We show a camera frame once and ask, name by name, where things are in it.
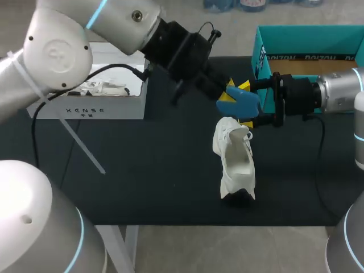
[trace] white sneaker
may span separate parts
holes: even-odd
[[[221,198],[245,189],[255,199],[255,168],[249,140],[253,134],[233,118],[222,118],[216,125],[212,149],[221,157]]]

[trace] cable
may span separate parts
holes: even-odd
[[[111,68],[116,68],[116,67],[121,67],[121,68],[125,68],[128,69],[130,71],[132,71],[133,74],[135,74],[139,79],[141,79],[142,81],[146,81],[151,73],[150,70],[146,69],[144,72],[141,72],[139,70],[137,70],[134,67],[131,67],[130,65],[127,64],[109,64],[106,65],[98,70],[96,70],[95,72],[91,73],[84,82],[90,80],[91,78],[93,78],[94,76],[108,70]],[[52,95],[50,98],[48,98],[49,101],[54,100],[55,98],[58,98],[60,96],[62,96],[63,94],[71,91],[73,89],[67,89],[67,90],[62,90],[62,91],[58,91],[57,93],[55,93],[54,95]],[[38,108],[35,110],[34,115],[33,115],[33,119],[32,119],[32,125],[31,125],[31,136],[32,136],[32,146],[33,146],[33,153],[34,153],[34,158],[35,158],[35,166],[39,169],[40,165],[39,165],[39,154],[38,154],[38,144],[36,142],[36,137],[35,137],[35,126],[36,126],[36,121],[38,120],[38,114],[41,111],[41,109],[46,105],[45,102],[42,102]]]
[[[321,155],[322,155],[322,149],[324,147],[324,142],[325,142],[325,136],[326,136],[326,126],[325,126],[325,122],[322,120],[322,118],[316,116],[316,115],[304,115],[303,116],[303,121],[309,121],[309,120],[313,120],[316,119],[318,121],[320,121],[321,123],[321,128],[322,128],[322,133],[321,133],[321,140],[320,140],[320,146],[318,147],[318,152],[317,152],[317,158],[316,158],[316,163],[315,163],[315,174],[314,174],[314,180],[315,180],[315,188],[316,188],[316,192],[317,192],[317,196],[318,199],[320,200],[321,206],[330,214],[331,218],[335,219],[335,221],[339,220],[341,217],[339,215],[337,215],[334,211],[332,211],[327,204],[325,203],[322,195],[321,195],[321,191],[319,188],[319,182],[317,180],[317,173],[319,171],[319,164],[320,164],[320,160],[321,160]]]
[[[213,23],[211,23],[210,21],[207,21],[207,22],[205,22],[205,23],[204,23],[204,24],[200,27],[200,30],[198,31],[198,33],[200,33],[200,32],[201,32],[201,30],[204,28],[204,26],[206,26],[207,24],[210,24],[210,25],[211,25],[211,27],[212,27],[212,31],[214,31],[214,30],[215,30]]]

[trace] zip tie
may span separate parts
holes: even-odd
[[[100,165],[100,163],[97,161],[97,159],[93,156],[93,154],[87,149],[86,145],[82,142],[82,140],[78,137],[78,135],[75,133],[75,131],[72,130],[70,125],[67,123],[67,121],[59,114],[57,109],[54,107],[54,104],[52,101],[50,101],[38,88],[38,86],[34,83],[33,79],[29,76],[29,74],[26,72],[26,70],[23,68],[23,66],[18,62],[18,60],[14,57],[13,53],[9,51],[7,53],[10,60],[13,62],[15,68],[18,70],[19,74],[24,78],[24,80],[29,84],[29,86],[33,89],[33,91],[40,97],[40,99],[47,105],[52,106],[52,110],[57,115],[60,122],[63,124],[63,126],[67,129],[69,134],[73,137],[73,139],[77,142],[77,144],[80,146],[80,148],[85,152],[85,154],[89,157],[89,159],[92,161],[92,163],[98,168],[98,170],[104,175],[106,172],[104,168]]]

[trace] white box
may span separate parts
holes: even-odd
[[[141,52],[127,56],[110,43],[91,43],[93,64],[128,64],[143,71],[148,61]],[[124,68],[112,68],[94,79],[122,82],[130,90],[130,96],[60,96],[53,105],[65,119],[143,119],[148,81],[145,83]],[[27,108],[33,117],[38,101]],[[57,119],[50,105],[45,105],[38,114],[39,119]]]

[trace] shoelace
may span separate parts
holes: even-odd
[[[246,135],[244,136],[244,142],[246,144],[246,146],[248,147],[249,151],[250,151],[250,155],[253,156],[253,150],[251,149],[251,146],[250,146],[250,141],[252,140],[253,138],[253,133],[251,131],[249,131],[250,136]]]

